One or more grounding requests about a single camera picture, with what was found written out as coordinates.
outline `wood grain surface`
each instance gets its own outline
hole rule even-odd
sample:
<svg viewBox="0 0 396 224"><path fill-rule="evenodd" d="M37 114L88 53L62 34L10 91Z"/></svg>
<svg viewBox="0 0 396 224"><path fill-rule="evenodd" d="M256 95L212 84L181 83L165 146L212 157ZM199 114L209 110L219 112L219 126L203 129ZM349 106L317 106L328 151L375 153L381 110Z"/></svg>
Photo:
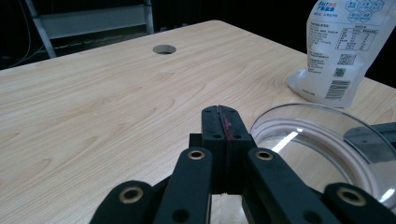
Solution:
<svg viewBox="0 0 396 224"><path fill-rule="evenodd" d="M232 107L249 129L273 106L305 102L286 85L305 67L301 52L207 21L0 71L0 223L89 223L118 184L172 174L204 108ZM396 90L365 78L343 110L395 121Z"/></svg>

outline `clear plastic bowl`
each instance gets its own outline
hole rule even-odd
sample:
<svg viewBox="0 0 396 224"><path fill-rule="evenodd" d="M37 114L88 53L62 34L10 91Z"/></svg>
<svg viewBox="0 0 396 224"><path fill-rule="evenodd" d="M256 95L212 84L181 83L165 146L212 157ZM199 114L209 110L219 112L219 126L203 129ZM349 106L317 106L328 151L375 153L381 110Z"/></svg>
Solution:
<svg viewBox="0 0 396 224"><path fill-rule="evenodd" d="M250 133L309 187L323 192L328 184L349 183L396 214L396 151L365 122L325 105L287 104L260 115Z"/></svg>

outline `glass bowl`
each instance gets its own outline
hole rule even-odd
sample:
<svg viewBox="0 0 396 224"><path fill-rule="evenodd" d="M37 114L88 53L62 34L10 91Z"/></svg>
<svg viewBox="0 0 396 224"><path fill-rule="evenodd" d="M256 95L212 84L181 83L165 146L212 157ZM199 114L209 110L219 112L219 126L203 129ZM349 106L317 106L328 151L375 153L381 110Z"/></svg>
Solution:
<svg viewBox="0 0 396 224"><path fill-rule="evenodd" d="M344 182L364 189L396 214L396 152L370 125L326 105L279 105L250 134L278 153L309 187Z"/></svg>

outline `white plastic bag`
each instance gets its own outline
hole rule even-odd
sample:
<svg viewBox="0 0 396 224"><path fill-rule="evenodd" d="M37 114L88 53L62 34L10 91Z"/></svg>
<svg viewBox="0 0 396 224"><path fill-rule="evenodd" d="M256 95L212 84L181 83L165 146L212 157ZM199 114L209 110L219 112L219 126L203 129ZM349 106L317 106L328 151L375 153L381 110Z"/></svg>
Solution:
<svg viewBox="0 0 396 224"><path fill-rule="evenodd" d="M396 0L317 1L306 24L307 69L288 86L313 103L351 106L395 25Z"/></svg>

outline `table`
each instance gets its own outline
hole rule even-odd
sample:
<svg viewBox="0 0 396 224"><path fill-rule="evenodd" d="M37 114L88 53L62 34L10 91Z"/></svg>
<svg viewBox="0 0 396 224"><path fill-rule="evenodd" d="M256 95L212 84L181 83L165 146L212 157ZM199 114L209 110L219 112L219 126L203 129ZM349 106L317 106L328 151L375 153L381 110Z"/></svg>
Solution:
<svg viewBox="0 0 396 224"><path fill-rule="evenodd" d="M0 71L0 222L88 223L118 184L172 174L204 108L232 107L249 129L305 102L286 84L305 67L299 51L206 21ZM396 90L365 78L344 110L395 121ZM212 223L220 210L214 198Z"/></svg>

